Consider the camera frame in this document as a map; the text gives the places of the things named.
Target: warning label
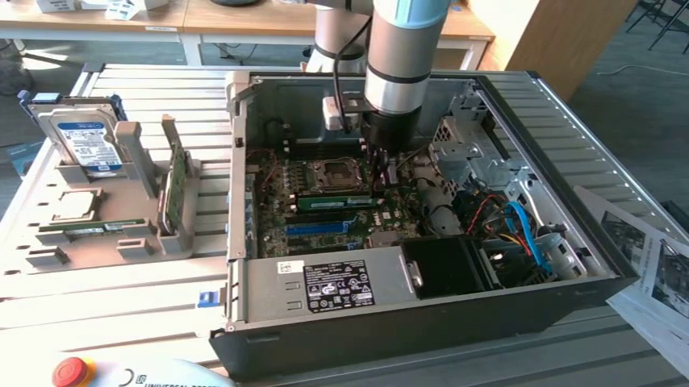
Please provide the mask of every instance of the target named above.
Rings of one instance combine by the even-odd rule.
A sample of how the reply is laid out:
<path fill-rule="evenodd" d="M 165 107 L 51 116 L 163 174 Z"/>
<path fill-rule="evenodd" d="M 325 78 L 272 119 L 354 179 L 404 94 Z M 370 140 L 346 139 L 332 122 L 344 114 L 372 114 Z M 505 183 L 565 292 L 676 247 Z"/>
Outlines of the warning label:
<path fill-rule="evenodd" d="M 364 260 L 304 266 L 304 280 L 314 313 L 376 305 Z"/>

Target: slotted aluminum table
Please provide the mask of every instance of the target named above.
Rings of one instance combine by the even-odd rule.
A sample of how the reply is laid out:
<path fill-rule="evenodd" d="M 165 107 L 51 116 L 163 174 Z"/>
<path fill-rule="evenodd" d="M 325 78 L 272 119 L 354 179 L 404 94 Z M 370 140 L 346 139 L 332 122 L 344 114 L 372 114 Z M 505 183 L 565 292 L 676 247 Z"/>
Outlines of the slotted aluminum table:
<path fill-rule="evenodd" d="M 167 113 L 177 118 L 185 147 L 193 157 L 203 161 L 194 255 L 189 260 L 31 274 L 34 270 L 22 258 L 22 249 L 31 243 L 23 236 L 31 227 L 27 216 L 50 194 L 50 171 L 59 159 L 46 143 L 0 223 L 3 347 L 31 347 L 35 343 L 38 350 L 75 352 L 91 357 L 127 357 L 133 353 L 166 356 L 225 371 L 206 338 L 195 335 L 222 324 L 219 310 L 195 310 L 194 304 L 198 291 L 218 288 L 227 275 L 226 197 L 233 132 L 226 113 L 225 79 L 233 69 L 238 68 L 111 64 L 101 72 L 82 73 L 73 95 L 115 93 L 122 96 L 129 119 L 142 123 L 142 142 L 154 160 L 170 158 L 159 126 L 161 116 Z M 689 239 L 680 226 L 545 82 L 527 73 L 480 74 L 492 79 L 569 183 L 592 190 L 687 242 Z M 687 383 L 607 306 L 575 312 L 537 335 L 286 377 L 258 385 L 300 381 L 320 385 Z"/>

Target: red wire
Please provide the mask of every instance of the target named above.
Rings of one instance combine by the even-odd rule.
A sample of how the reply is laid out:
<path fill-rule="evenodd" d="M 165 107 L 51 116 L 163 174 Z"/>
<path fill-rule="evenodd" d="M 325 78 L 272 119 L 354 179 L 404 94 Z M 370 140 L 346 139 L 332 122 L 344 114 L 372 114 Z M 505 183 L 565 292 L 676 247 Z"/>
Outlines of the red wire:
<path fill-rule="evenodd" d="M 270 170 L 269 176 L 266 177 L 266 180 L 264 180 L 264 183 L 261 184 L 261 189 L 266 188 L 266 184 L 269 183 L 270 178 L 273 177 L 273 174 L 276 173 L 276 170 L 278 169 L 278 156 L 276 155 L 276 152 L 269 151 L 273 155 L 273 169 Z"/>
<path fill-rule="evenodd" d="M 484 199 L 484 202 L 481 202 L 481 205 L 478 206 L 478 211 L 476 212 L 474 218 L 472 219 L 470 228 L 466 230 L 468 234 L 472 232 L 472 230 L 474 230 L 476 220 L 478 219 L 480 213 L 484 211 L 484 206 L 486 205 L 488 201 L 495 197 L 496 195 L 488 195 Z"/>
<path fill-rule="evenodd" d="M 517 234 L 515 234 L 515 238 L 517 238 L 517 240 L 520 241 L 521 243 L 521 246 L 525 248 L 525 251 L 527 251 L 527 255 L 531 256 L 531 249 L 529 249 L 529 246 L 527 245 L 527 242 L 525 240 L 523 239 L 521 236 L 519 236 Z"/>

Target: hard disk drive label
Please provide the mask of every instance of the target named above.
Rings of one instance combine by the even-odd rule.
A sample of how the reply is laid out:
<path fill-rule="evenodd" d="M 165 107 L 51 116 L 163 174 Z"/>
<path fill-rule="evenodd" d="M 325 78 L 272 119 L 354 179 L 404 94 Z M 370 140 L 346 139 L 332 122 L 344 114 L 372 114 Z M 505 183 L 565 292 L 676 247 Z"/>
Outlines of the hard disk drive label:
<path fill-rule="evenodd" d="M 63 137 L 79 164 L 94 172 L 122 168 L 122 159 L 103 123 L 59 123 Z"/>
<path fill-rule="evenodd" d="M 304 281 L 314 313 L 376 305 L 364 260 L 304 266 Z"/>

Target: emergency stop button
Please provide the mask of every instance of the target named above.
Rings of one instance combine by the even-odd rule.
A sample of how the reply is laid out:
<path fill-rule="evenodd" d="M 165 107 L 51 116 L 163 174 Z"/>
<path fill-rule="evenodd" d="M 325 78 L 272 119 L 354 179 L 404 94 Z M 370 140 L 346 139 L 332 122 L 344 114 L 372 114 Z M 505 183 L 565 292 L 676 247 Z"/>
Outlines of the emergency stop button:
<path fill-rule="evenodd" d="M 61 361 L 54 370 L 54 385 L 57 387 L 77 387 L 89 376 L 89 364 L 79 357 Z"/>

